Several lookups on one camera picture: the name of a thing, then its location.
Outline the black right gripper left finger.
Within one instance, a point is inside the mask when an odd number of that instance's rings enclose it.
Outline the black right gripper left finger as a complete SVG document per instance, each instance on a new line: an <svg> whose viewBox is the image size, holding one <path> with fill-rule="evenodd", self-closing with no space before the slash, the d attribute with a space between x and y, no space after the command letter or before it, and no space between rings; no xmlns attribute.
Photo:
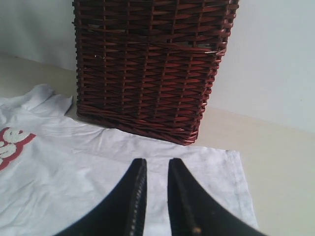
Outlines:
<svg viewBox="0 0 315 236"><path fill-rule="evenodd" d="M114 189L58 236L142 236L147 206L147 162L134 159Z"/></svg>

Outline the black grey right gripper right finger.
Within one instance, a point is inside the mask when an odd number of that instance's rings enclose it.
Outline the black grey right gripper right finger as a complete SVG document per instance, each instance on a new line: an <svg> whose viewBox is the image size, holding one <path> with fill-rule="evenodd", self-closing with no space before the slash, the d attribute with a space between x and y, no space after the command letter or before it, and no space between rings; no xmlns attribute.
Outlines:
<svg viewBox="0 0 315 236"><path fill-rule="evenodd" d="M198 183L182 159L168 166L167 203L173 236L262 236L222 207Z"/></svg>

